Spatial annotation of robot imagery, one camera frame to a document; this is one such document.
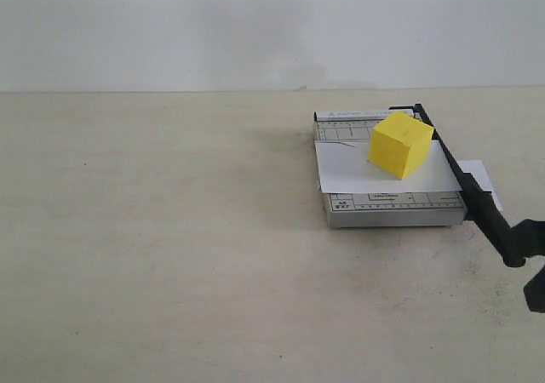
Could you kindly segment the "black cutter blade arm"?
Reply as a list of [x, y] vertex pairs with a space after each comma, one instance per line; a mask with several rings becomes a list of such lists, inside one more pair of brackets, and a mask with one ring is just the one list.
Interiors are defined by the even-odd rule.
[[417, 113], [421, 120], [433, 128], [432, 138], [438, 141], [450, 169], [461, 187], [460, 193], [466, 206], [465, 220], [470, 220], [485, 235], [496, 252], [502, 257], [507, 267], [522, 267], [526, 258], [519, 253], [514, 245], [511, 226], [496, 207], [490, 191], [483, 190], [472, 174], [462, 170], [457, 160], [452, 156], [447, 145], [439, 135], [437, 129], [421, 104], [413, 106], [390, 106], [389, 111], [410, 110]]

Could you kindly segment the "yellow foam cube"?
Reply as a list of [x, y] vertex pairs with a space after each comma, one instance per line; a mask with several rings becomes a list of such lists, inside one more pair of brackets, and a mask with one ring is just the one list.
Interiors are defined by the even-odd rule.
[[372, 129], [367, 160], [403, 180], [426, 161], [433, 132], [431, 125], [395, 111]]

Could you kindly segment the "white paper strip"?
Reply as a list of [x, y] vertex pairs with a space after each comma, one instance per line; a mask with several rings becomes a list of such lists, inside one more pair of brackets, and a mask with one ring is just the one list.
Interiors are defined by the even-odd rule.
[[367, 161], [370, 144], [363, 141], [315, 141], [320, 188], [324, 193], [455, 192], [461, 189], [437, 141], [426, 161], [399, 179]]

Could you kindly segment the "grey metal paper cutter base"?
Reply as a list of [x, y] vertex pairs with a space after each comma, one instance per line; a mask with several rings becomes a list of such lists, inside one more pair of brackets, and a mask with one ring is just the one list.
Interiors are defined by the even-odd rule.
[[[417, 113], [401, 111], [418, 120]], [[317, 111], [314, 114], [315, 141], [370, 143], [372, 129], [394, 111]], [[324, 193], [320, 188], [329, 227], [457, 226], [466, 207], [459, 191], [405, 193]]]

